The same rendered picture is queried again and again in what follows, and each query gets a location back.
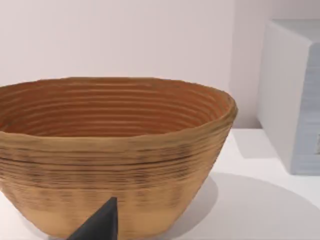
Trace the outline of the pale microwave oven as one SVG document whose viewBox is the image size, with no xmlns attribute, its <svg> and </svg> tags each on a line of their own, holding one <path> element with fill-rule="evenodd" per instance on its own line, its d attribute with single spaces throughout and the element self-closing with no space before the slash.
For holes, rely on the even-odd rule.
<svg viewBox="0 0 320 240">
<path fill-rule="evenodd" d="M 320 176 L 320 18 L 267 24 L 257 118 L 288 173 Z"/>
</svg>

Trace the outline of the brown woven basket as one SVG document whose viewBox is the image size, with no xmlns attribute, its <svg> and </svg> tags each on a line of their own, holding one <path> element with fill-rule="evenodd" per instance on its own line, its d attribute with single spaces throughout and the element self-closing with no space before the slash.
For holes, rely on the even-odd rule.
<svg viewBox="0 0 320 240">
<path fill-rule="evenodd" d="M 0 86 L 0 191 L 66 238 L 112 197 L 119 240 L 168 230 L 209 176 L 237 116 L 225 91 L 153 77 Z"/>
</svg>

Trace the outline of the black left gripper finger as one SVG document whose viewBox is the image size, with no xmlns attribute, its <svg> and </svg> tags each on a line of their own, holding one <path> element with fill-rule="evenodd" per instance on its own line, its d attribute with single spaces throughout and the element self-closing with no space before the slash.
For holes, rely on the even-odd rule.
<svg viewBox="0 0 320 240">
<path fill-rule="evenodd" d="M 111 197 L 66 240 L 118 240 L 117 203 Z"/>
</svg>

